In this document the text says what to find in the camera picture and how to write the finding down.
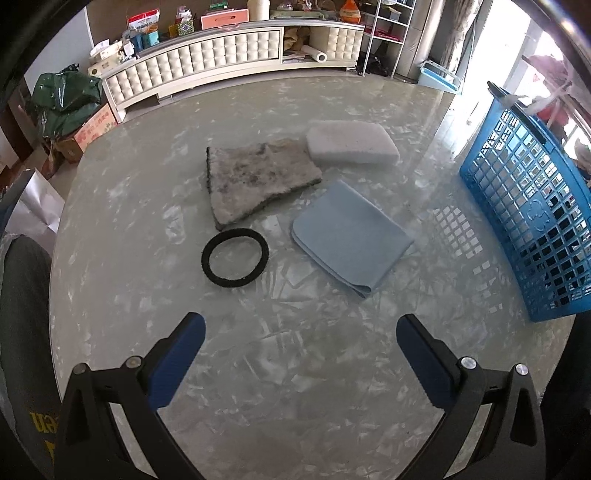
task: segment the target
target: blue plastic tray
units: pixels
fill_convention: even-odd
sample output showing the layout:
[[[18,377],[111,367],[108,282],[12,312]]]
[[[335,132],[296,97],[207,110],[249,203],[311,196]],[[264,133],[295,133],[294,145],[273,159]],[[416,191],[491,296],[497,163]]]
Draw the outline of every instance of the blue plastic tray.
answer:
[[[460,176],[513,267],[531,320],[591,309],[591,193],[552,133],[507,92],[495,100]]]

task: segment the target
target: foam block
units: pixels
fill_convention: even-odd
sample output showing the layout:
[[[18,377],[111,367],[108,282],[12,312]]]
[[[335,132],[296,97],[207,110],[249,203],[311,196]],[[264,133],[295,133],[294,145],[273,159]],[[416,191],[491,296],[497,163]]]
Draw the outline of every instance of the foam block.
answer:
[[[314,162],[394,163],[400,159],[384,127],[370,122],[314,121],[306,144]]]

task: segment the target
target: white roll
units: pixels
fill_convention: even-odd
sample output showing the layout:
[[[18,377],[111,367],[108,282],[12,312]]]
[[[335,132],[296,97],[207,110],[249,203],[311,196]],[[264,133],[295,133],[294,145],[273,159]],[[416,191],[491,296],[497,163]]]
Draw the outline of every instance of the white roll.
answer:
[[[316,50],[315,48],[312,48],[309,45],[304,45],[301,48],[301,50],[305,54],[307,54],[310,57],[312,57],[313,59],[315,59],[315,61],[317,61],[318,63],[326,62],[326,53],[324,53],[323,51]]]

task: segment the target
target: table surface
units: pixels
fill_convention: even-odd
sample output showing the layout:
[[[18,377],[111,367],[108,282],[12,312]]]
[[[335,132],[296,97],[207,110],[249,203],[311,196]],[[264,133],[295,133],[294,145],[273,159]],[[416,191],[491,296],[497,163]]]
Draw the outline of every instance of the table surface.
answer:
[[[206,343],[160,415],[206,478],[380,480],[402,471],[441,417],[396,343],[402,314],[415,313],[456,355],[487,368],[526,363],[541,391],[572,319],[528,321],[511,267],[458,178],[461,158],[446,147],[460,122],[453,112],[436,135],[450,99],[373,76],[273,80],[164,106],[96,140],[80,163],[53,258],[60,392],[76,363],[117,367],[199,312]],[[323,167],[323,182],[242,222],[269,243],[263,275],[233,290],[210,283],[200,266],[217,233],[206,147],[297,138],[311,119],[343,118],[381,123],[400,162]],[[339,178],[415,239],[366,300],[289,234],[298,213]],[[221,273],[256,261],[248,243],[221,250]]]

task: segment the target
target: green plastic bag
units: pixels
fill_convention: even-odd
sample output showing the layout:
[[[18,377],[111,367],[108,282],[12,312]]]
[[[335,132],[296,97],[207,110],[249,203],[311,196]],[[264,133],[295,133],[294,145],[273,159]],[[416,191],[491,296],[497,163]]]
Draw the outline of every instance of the green plastic bag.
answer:
[[[78,130],[101,104],[101,79],[79,72],[76,65],[60,73],[42,74],[31,96],[37,129],[50,140]]]

